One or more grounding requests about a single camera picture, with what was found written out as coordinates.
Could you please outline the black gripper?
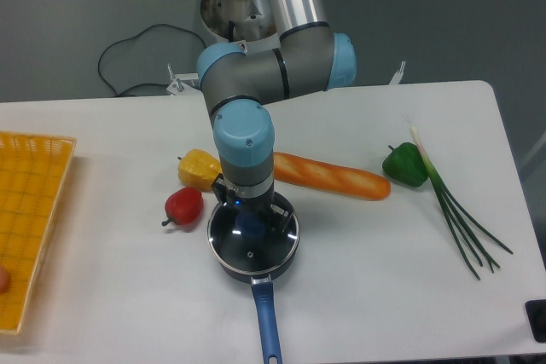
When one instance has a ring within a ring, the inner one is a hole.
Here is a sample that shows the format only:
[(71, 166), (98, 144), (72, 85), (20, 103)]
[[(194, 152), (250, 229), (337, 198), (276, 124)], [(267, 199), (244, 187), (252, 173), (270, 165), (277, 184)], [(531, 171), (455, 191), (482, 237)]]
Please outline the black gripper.
[(243, 198), (228, 186), (224, 175), (219, 173), (212, 183), (212, 191), (220, 205), (229, 207), (233, 217), (251, 214), (265, 218), (273, 234), (288, 234), (293, 229), (293, 211), (284, 205), (273, 203), (274, 188), (269, 188), (258, 197)]

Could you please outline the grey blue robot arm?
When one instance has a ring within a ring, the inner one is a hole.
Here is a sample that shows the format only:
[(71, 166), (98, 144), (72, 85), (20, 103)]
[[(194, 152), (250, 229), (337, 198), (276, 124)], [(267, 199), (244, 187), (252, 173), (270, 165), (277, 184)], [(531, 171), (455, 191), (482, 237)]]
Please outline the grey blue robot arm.
[(235, 40), (207, 47), (197, 61), (223, 169), (218, 201), (260, 221), (286, 223), (274, 202), (274, 127), (266, 105), (345, 87), (357, 74), (351, 40), (331, 29), (321, 0), (268, 0), (275, 48), (246, 52)]

